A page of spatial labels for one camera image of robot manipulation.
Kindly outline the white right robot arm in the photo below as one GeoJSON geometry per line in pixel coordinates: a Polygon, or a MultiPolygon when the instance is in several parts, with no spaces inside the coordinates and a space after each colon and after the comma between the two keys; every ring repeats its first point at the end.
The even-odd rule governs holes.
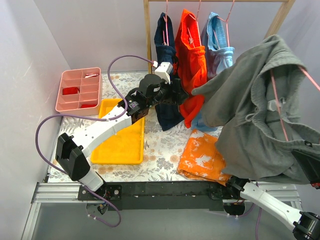
{"type": "MultiPolygon", "coordinates": [[[[292,155],[301,166],[310,184],[319,189],[320,158],[301,150],[293,150],[292,155]]],[[[320,216],[318,214],[293,208],[263,191],[248,179],[231,177],[226,183],[226,192],[232,199],[249,200],[267,211],[291,230],[297,240],[318,240],[320,238],[320,216]]]]}

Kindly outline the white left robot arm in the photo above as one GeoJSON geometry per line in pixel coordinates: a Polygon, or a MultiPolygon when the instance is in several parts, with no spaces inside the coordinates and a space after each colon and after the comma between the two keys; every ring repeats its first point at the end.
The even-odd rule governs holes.
{"type": "Polygon", "coordinates": [[[106,182],[95,172],[87,157],[104,141],[145,117],[158,104],[180,106],[189,97],[182,81],[170,82],[156,74],[147,74],[139,86],[130,90],[108,114],[74,135],[61,134],[57,139],[55,159],[72,181],[86,186],[95,200],[106,196],[106,182]]]}

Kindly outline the grey shorts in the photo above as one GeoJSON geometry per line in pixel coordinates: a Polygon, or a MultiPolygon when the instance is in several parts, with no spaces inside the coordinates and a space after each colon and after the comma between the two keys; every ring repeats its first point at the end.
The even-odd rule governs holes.
{"type": "Polygon", "coordinates": [[[192,94],[204,96],[206,126],[221,127],[215,146],[225,160],[225,174],[272,183],[310,184],[293,150],[320,157],[320,134],[301,123],[299,87],[304,65],[278,35],[242,53],[235,63],[192,94]],[[273,71],[285,140],[276,109],[273,71]]]}

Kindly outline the pink wire hanger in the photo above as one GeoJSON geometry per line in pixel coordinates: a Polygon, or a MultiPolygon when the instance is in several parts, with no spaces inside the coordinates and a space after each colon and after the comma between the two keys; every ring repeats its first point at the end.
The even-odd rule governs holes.
{"type": "MultiPolygon", "coordinates": [[[[309,73],[301,66],[298,65],[299,70],[310,80],[310,82],[317,88],[317,90],[320,90],[320,86],[317,84],[317,82],[309,75],[309,73]]],[[[279,102],[279,98],[278,98],[278,94],[277,94],[277,87],[276,87],[276,81],[275,81],[275,77],[274,77],[274,73],[273,70],[270,70],[270,77],[271,77],[271,83],[272,83],[272,89],[273,89],[273,93],[274,93],[274,97],[275,97],[275,106],[276,106],[276,110],[278,112],[279,115],[279,120],[280,120],[280,124],[281,124],[281,128],[284,134],[284,138],[285,140],[288,142],[289,138],[288,138],[288,134],[285,128],[285,124],[284,121],[281,117],[281,108],[282,106],[280,105],[279,102]]]]}

